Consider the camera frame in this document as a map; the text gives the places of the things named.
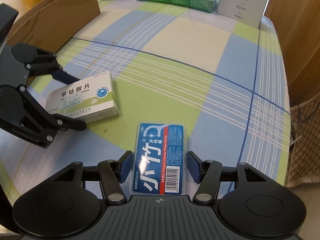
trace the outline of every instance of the table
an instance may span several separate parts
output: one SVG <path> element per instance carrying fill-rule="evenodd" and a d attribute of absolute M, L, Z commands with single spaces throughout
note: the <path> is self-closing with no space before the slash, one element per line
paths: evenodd
<path fill-rule="evenodd" d="M 0 130 L 0 183 L 11 203 L 74 161 L 86 166 L 134 150 L 140 122 L 183 124 L 187 150 L 224 166 L 244 161 L 279 183 L 287 168 L 290 109 L 272 22 L 259 30 L 230 18 L 136 0 L 99 3 L 101 15 L 58 53 L 85 78 L 111 71 L 119 116 L 59 132 L 42 149 Z M 29 92 L 45 106 L 63 84 L 37 77 Z M 148 107 L 156 105 L 156 111 Z M 129 180 L 122 185 L 128 195 Z M 186 173 L 186 193 L 198 185 Z M 99 185 L 87 188 L 100 195 Z M 222 183 L 219 195 L 231 189 Z"/>

